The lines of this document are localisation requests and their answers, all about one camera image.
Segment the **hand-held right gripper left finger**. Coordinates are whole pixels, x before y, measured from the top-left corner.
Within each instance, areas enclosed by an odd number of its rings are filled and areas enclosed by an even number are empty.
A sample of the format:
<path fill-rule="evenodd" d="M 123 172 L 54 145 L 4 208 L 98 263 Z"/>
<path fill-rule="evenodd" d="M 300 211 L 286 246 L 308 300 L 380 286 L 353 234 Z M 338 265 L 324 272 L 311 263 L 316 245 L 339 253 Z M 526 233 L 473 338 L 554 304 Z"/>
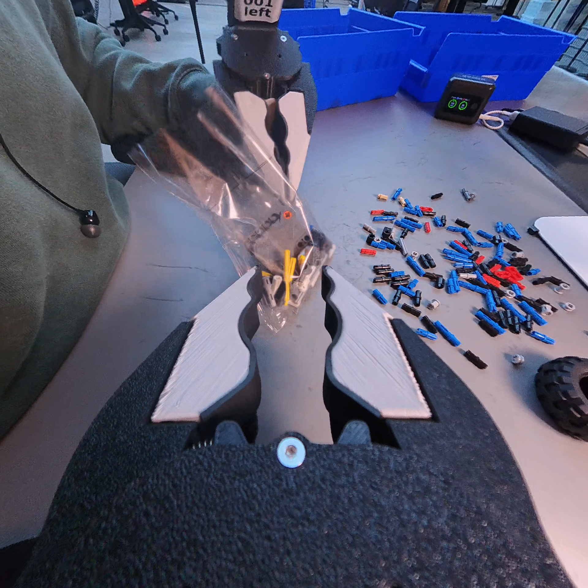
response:
<path fill-rule="evenodd" d="M 252 339 L 261 297 L 262 271 L 251 269 L 195 316 L 153 423 L 256 418 L 261 379 Z"/>

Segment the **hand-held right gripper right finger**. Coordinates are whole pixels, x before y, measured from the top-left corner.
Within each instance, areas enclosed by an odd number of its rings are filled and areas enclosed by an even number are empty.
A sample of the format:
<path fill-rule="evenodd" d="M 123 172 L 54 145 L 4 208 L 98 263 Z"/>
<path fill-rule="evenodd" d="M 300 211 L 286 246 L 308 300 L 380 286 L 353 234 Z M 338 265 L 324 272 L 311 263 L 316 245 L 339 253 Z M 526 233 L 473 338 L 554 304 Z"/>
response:
<path fill-rule="evenodd" d="M 432 418 L 421 386 L 393 330 L 392 316 L 331 267 L 322 269 L 327 386 L 379 419 Z"/>

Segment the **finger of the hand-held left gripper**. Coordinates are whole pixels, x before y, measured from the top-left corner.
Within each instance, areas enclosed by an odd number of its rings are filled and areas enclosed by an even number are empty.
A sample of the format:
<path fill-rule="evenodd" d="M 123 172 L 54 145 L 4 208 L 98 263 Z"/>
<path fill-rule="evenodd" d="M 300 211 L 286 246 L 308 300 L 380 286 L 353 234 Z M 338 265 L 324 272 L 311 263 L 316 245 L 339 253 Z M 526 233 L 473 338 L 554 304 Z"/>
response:
<path fill-rule="evenodd" d="M 286 93 L 279 98 L 275 124 L 278 161 L 290 184 L 298 189 L 311 140 L 303 93 Z"/>
<path fill-rule="evenodd" d="M 249 91 L 235 92 L 233 100 L 247 129 L 253 133 L 264 153 L 273 158 L 275 143 L 266 128 L 268 114 L 266 101 Z"/>

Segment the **clear plastic bag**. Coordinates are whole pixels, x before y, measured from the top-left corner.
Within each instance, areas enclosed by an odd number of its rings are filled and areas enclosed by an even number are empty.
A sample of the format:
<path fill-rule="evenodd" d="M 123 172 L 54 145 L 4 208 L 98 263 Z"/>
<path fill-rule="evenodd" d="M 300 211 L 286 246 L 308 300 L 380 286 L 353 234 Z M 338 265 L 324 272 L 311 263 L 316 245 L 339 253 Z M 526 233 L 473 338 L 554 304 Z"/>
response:
<path fill-rule="evenodd" d="M 210 225 L 240 276 L 262 271 L 261 319 L 290 322 L 335 246 L 225 92 L 205 91 L 190 128 L 161 129 L 130 156 Z"/>

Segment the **pile of small toy parts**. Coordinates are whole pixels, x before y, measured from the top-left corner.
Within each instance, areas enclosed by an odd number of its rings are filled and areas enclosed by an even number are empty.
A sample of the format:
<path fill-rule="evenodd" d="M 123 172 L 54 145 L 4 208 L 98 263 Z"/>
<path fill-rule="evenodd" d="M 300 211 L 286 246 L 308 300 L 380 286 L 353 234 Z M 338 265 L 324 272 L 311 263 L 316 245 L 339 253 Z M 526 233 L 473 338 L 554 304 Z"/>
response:
<path fill-rule="evenodd" d="M 525 363 L 529 348 L 562 347 L 555 323 L 576 308 L 548 299 L 539 287 L 567 293 L 570 282 L 531 264 L 516 226 L 496 222 L 484 230 L 462 213 L 446 214 L 439 208 L 443 195 L 411 201 L 399 188 L 373 197 L 359 249 L 376 261 L 369 296 L 408 319 L 425 341 L 444 341 L 481 370 L 493 342 L 515 366 Z"/>

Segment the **person's left forearm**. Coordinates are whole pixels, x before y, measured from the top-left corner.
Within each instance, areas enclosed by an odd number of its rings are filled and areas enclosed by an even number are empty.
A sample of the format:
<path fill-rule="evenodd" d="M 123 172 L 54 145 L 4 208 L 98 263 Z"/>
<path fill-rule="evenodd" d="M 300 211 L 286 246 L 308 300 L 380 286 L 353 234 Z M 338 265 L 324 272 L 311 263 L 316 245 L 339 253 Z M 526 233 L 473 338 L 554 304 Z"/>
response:
<path fill-rule="evenodd" d="M 74 84 L 102 143 L 140 141 L 161 128 L 193 123 L 208 105 L 215 78 L 193 59 L 151 62 L 77 18 Z"/>

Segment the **grey desk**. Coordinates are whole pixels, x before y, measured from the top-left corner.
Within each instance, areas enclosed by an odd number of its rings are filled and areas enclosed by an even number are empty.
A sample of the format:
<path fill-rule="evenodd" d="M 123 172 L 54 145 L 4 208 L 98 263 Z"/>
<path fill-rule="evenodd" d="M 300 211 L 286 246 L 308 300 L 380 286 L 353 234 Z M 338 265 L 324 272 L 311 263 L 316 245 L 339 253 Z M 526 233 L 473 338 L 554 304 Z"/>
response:
<path fill-rule="evenodd" d="M 587 356 L 587 290 L 544 246 L 525 233 L 540 217 L 583 211 L 495 132 L 437 121 L 434 106 L 394 98 L 320 112 L 300 183 L 322 229 L 336 243 L 334 269 L 369 296 L 372 263 L 359 254 L 361 224 L 376 194 L 398 187 L 413 202 L 436 192 L 442 214 L 474 230 L 512 223 L 533 266 L 571 279 L 570 291 L 529 286 L 558 305 L 544 333 L 489 337 L 476 326 L 471 292 L 439 296 L 432 313 L 488 364 L 478 370 L 443 340 L 433 349 L 471 388 L 511 447 L 537 514 L 571 581 L 587 587 L 587 443 L 562 434 L 540 406 L 533 375 L 560 356 Z M 121 261 L 92 321 L 47 390 L 1 442 L 1 547 L 37 535 L 74 450 L 120 384 L 180 322 L 190 319 L 237 274 L 195 212 L 140 171 L 125 192 L 131 229 Z"/>

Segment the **blue plastic bin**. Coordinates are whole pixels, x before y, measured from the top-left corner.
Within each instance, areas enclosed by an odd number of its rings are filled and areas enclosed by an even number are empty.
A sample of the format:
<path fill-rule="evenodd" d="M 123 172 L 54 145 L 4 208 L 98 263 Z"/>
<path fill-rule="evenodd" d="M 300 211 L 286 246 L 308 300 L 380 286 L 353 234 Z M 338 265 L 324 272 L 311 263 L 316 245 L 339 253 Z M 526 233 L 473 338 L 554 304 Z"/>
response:
<path fill-rule="evenodd" d="M 311 66 L 318 111 L 393 96 L 424 27 L 370 12 L 285 9 L 279 28 Z"/>
<path fill-rule="evenodd" d="M 495 78 L 492 100 L 526 99 L 576 38 L 511 17 L 396 12 L 424 31 L 401 87 L 420 102 L 437 102 L 454 74 Z"/>

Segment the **black office chair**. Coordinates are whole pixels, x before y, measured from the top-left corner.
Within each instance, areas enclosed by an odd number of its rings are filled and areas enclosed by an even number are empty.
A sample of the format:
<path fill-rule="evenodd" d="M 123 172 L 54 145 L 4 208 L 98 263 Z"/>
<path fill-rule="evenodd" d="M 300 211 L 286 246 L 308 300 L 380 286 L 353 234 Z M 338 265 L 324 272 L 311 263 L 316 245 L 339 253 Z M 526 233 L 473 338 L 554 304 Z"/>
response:
<path fill-rule="evenodd" d="M 177 21 L 179 17 L 172 9 L 165 7 L 159 1 L 118 1 L 123 18 L 110 23 L 113 27 L 114 34 L 119 38 L 120 44 L 124 47 L 130 41 L 127 32 L 131 29 L 139 32 L 151 31 L 157 42 L 161 41 L 161 36 L 154 26 L 162 27 L 164 35 L 168 35 L 167 25 L 169 21 L 167 15 L 172 14 Z"/>

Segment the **black digital timer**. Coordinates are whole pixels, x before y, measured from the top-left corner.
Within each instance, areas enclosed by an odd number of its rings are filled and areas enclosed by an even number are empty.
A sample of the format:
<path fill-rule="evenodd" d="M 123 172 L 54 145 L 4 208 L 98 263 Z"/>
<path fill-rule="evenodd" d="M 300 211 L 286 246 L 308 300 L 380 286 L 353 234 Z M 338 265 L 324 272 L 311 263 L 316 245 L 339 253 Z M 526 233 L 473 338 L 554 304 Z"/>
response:
<path fill-rule="evenodd" d="M 465 125 L 475 124 L 496 88 L 495 82 L 491 77 L 454 74 L 437 104 L 434 117 Z"/>

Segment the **black toy tire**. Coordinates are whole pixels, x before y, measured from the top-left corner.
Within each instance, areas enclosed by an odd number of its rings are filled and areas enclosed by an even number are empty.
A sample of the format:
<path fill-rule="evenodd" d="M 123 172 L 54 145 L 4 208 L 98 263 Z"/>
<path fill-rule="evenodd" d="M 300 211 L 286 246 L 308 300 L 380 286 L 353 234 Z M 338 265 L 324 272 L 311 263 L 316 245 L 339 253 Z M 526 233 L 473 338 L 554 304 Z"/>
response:
<path fill-rule="evenodd" d="M 535 377 L 536 395 L 566 434 L 587 441 L 587 358 L 567 356 L 545 364 Z"/>

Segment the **white booklet stand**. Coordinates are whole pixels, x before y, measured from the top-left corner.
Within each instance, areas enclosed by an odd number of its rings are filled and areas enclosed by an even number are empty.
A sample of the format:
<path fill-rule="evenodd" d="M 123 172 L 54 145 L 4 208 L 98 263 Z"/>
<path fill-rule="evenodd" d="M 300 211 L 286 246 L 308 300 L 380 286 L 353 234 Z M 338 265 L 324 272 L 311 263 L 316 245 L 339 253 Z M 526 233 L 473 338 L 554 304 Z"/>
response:
<path fill-rule="evenodd" d="M 587 287 L 587 216 L 540 217 L 534 221 L 540 238 Z"/>

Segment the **black power brick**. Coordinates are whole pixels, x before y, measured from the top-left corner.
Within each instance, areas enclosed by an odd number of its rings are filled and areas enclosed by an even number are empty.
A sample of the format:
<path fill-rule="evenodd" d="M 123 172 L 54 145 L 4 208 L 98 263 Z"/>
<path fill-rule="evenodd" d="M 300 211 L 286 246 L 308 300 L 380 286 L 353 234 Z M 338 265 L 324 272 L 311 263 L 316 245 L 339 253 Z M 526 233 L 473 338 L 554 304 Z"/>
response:
<path fill-rule="evenodd" d="M 509 130 L 563 152 L 571 152 L 580 144 L 587 144 L 586 121 L 544 107 L 531 107 L 518 112 Z"/>

